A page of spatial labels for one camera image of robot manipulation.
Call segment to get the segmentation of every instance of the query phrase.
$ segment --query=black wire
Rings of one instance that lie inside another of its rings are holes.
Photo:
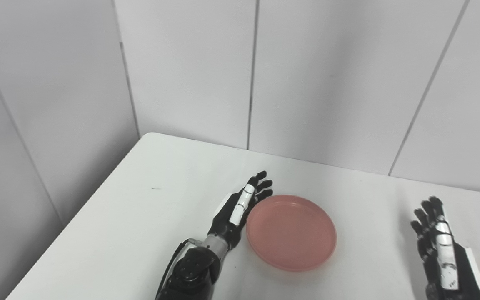
[[[158,294],[162,290],[162,286],[164,285],[164,281],[166,280],[166,276],[168,275],[168,272],[170,271],[170,268],[173,264],[173,261],[175,260],[175,258],[177,258],[177,255],[179,255],[179,253],[181,253],[181,250],[183,250],[183,248],[186,246],[188,241],[189,241],[189,239],[186,239],[184,242],[180,243],[179,246],[177,247],[177,249],[175,250],[175,252],[173,253],[172,259],[168,263],[168,266],[166,267],[166,270],[164,271],[164,275],[162,275],[162,279],[160,280],[160,285],[158,285],[158,290],[157,290],[157,294],[155,295],[155,298],[158,296]]]

